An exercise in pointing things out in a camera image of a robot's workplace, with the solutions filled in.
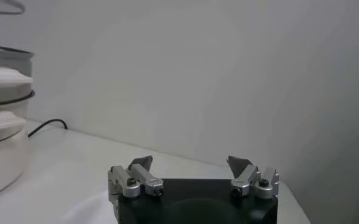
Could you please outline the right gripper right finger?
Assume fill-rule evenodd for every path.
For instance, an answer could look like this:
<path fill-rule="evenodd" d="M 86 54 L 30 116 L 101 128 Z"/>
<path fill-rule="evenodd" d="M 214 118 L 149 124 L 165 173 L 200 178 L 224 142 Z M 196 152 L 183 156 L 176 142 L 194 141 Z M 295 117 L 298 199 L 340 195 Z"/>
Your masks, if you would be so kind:
<path fill-rule="evenodd" d="M 279 174 L 274 168 L 261 171 L 248 159 L 234 156 L 228 156 L 227 163 L 234 177 L 230 181 L 232 197 L 243 198 L 250 194 L 264 200 L 278 197 Z"/>

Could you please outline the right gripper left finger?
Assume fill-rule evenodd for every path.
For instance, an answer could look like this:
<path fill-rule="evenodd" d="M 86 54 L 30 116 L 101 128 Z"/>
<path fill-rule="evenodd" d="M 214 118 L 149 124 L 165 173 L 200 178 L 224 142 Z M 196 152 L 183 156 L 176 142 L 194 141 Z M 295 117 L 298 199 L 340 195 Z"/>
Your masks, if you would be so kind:
<path fill-rule="evenodd" d="M 137 198 L 143 187 L 145 194 L 161 197 L 164 192 L 164 183 L 161 178 L 149 172 L 152 161 L 152 156 L 144 156 L 135 158 L 126 169 L 123 166 L 112 166 L 108 170 L 108 194 Z"/>

